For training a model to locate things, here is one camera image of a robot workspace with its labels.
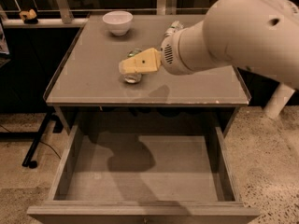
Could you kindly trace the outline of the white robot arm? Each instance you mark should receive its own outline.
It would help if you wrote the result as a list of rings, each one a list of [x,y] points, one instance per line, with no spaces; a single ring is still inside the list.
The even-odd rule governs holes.
[[[119,63],[125,76],[164,68],[190,75],[231,65],[279,83],[264,108],[276,118],[299,89],[299,9],[289,0],[218,0],[204,19],[185,28],[174,21],[159,49]]]

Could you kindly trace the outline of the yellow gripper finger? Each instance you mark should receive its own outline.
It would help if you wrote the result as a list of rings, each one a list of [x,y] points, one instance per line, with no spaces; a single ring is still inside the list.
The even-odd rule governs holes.
[[[134,74],[136,72],[135,60],[126,59],[119,63],[119,71],[122,75]]]

